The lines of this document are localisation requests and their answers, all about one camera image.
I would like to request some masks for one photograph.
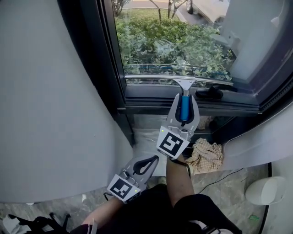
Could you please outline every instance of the forearm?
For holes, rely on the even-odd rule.
[[[99,206],[96,210],[94,210],[82,224],[92,223],[94,219],[98,224],[98,228],[104,226],[113,215],[123,206],[123,202],[121,202],[116,197],[111,198],[109,201],[106,201],[103,205]]]
[[[177,160],[184,162],[183,155]],[[167,190],[172,206],[181,198],[193,195],[194,190],[185,166],[179,165],[167,159]]]

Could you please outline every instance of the black cable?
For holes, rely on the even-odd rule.
[[[104,195],[104,197],[105,197],[105,199],[106,199],[107,201],[109,201],[109,199],[107,198],[106,195],[112,196],[112,194],[111,194],[111,193],[108,193],[108,192],[104,192],[103,195]]]
[[[205,186],[205,187],[204,187],[199,193],[197,193],[197,194],[200,194],[200,193],[201,193],[202,191],[204,191],[208,186],[213,185],[213,184],[216,184],[216,183],[222,181],[223,179],[227,178],[229,175],[232,175],[232,174],[234,174],[234,173],[237,173],[237,172],[241,171],[242,169],[243,169],[243,168],[241,168],[241,169],[238,170],[238,171],[235,171],[235,172],[232,172],[232,173],[226,175],[224,178],[220,179],[219,181],[216,181],[216,182],[213,182],[213,183],[211,183],[211,184],[208,184],[207,186]]]
[[[186,166],[187,170],[188,170],[188,175],[189,175],[189,178],[190,178],[190,168],[189,168],[187,163],[181,162],[181,161],[179,161],[177,159],[172,159],[171,161],[174,162],[174,163],[180,164],[182,166]]]

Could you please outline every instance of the bush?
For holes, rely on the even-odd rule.
[[[170,19],[117,19],[117,36],[126,74],[182,74],[231,80],[232,52],[210,37],[212,27]]]

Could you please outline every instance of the white wall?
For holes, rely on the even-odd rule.
[[[223,147],[223,170],[250,167],[293,155],[293,104]]]
[[[233,77],[249,80],[266,59],[277,40],[288,14],[289,0],[231,0],[221,35],[232,43],[233,35],[240,39],[237,58],[230,72]],[[280,23],[275,27],[271,19],[280,15]]]
[[[2,202],[106,186],[118,163],[132,157],[81,64],[56,0],[0,1],[0,112]]]
[[[270,205],[264,226],[264,234],[293,233],[293,157],[272,163],[272,175],[287,179],[285,197],[279,203]]]

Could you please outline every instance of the window handle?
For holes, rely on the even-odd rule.
[[[237,92],[237,89],[230,85],[212,85],[210,88],[198,88],[195,95],[199,98],[221,99],[223,97],[221,90]]]

